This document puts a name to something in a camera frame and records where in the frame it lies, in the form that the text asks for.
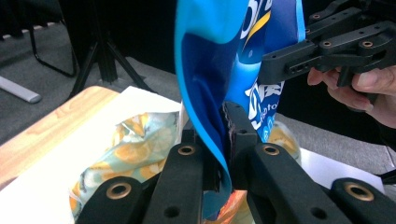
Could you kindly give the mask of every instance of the human hand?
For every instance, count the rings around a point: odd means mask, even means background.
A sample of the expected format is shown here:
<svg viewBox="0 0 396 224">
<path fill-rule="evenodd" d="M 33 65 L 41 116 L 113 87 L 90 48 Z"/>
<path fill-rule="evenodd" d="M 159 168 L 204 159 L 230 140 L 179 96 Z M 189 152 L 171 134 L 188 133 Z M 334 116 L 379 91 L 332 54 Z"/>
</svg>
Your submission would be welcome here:
<svg viewBox="0 0 396 224">
<path fill-rule="evenodd" d="M 378 122 L 396 129 L 396 66 L 374 69 L 370 72 L 357 74 L 352 79 L 350 87 L 337 87 L 340 76 L 338 69 L 322 73 L 311 69 L 308 74 L 308 85 L 326 83 L 328 92 L 338 102 L 365 111 Z M 378 93 L 372 105 L 360 92 Z"/>
</svg>

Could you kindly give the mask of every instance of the yellow stripe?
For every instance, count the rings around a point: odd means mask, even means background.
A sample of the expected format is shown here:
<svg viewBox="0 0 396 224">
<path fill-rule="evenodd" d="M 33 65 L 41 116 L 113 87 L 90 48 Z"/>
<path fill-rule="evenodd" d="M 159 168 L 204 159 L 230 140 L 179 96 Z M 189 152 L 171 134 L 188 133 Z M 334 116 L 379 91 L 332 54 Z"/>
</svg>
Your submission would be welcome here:
<svg viewBox="0 0 396 224">
<path fill-rule="evenodd" d="M 271 16 L 271 11 L 267 12 L 261 19 L 259 19 L 256 24 L 254 24 L 254 26 L 251 28 L 251 30 L 248 32 L 248 36 L 247 36 L 247 42 L 249 41 L 249 39 L 256 33 L 258 32 L 264 25 L 265 23 L 267 23 L 270 20 L 270 16 Z"/>
</svg>

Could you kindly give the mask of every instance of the blue plastic bag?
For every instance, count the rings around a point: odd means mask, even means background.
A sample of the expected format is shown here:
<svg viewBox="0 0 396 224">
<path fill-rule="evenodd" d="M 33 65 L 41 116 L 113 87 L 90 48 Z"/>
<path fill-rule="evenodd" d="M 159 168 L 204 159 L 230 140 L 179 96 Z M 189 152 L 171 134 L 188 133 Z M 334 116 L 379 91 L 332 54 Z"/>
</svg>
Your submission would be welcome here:
<svg viewBox="0 0 396 224">
<path fill-rule="evenodd" d="M 303 39 L 300 0 L 177 2 L 175 57 L 181 97 L 194 128 L 222 167 L 219 192 L 204 195 L 203 218 L 215 216 L 232 192 L 223 156 L 222 103 L 244 107 L 265 142 L 283 82 L 257 83 L 262 55 Z"/>
</svg>

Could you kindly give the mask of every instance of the black mechanical arm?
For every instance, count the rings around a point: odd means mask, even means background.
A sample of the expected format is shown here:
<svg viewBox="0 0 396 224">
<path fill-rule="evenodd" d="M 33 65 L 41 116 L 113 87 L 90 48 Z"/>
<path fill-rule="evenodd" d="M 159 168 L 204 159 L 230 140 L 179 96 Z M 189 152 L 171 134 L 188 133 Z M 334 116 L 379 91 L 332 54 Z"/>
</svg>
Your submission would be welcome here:
<svg viewBox="0 0 396 224">
<path fill-rule="evenodd" d="M 255 223 L 396 223 L 396 203 L 379 190 L 353 178 L 326 189 L 286 149 L 260 143 L 241 106 L 226 103 L 223 112 L 233 188 L 247 190 Z M 161 173 L 144 183 L 124 176 L 107 180 L 76 223 L 202 223 L 204 193 L 219 190 L 221 175 L 194 129 L 187 129 Z"/>
</svg>

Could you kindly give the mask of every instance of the white logo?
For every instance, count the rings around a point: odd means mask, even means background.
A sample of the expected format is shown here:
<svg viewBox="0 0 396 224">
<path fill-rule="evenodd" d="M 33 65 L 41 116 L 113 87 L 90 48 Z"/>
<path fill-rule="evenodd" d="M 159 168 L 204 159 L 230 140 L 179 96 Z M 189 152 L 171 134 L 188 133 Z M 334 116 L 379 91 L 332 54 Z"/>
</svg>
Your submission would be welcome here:
<svg viewBox="0 0 396 224">
<path fill-rule="evenodd" d="M 269 104 L 266 107 L 262 107 L 262 102 L 266 97 L 273 94 L 280 95 L 283 85 L 284 82 L 281 82 L 280 85 L 259 86 L 256 80 L 253 86 L 245 91 L 245 95 L 249 97 L 248 118 L 255 130 L 258 130 L 262 126 L 268 112 L 277 108 L 277 102 L 273 105 Z"/>
<path fill-rule="evenodd" d="M 264 0 L 250 0 L 248 1 L 248 8 L 251 10 L 251 17 L 250 18 L 245 18 L 245 20 L 250 20 L 248 27 L 244 30 L 242 30 L 241 34 L 241 39 L 245 38 L 248 35 L 248 32 L 250 31 L 251 27 L 256 23 L 257 17 L 259 16 L 259 9 L 262 8 L 262 3 Z M 268 10 L 271 8 L 272 5 L 272 0 L 267 0 L 265 3 L 265 10 Z"/>
</svg>

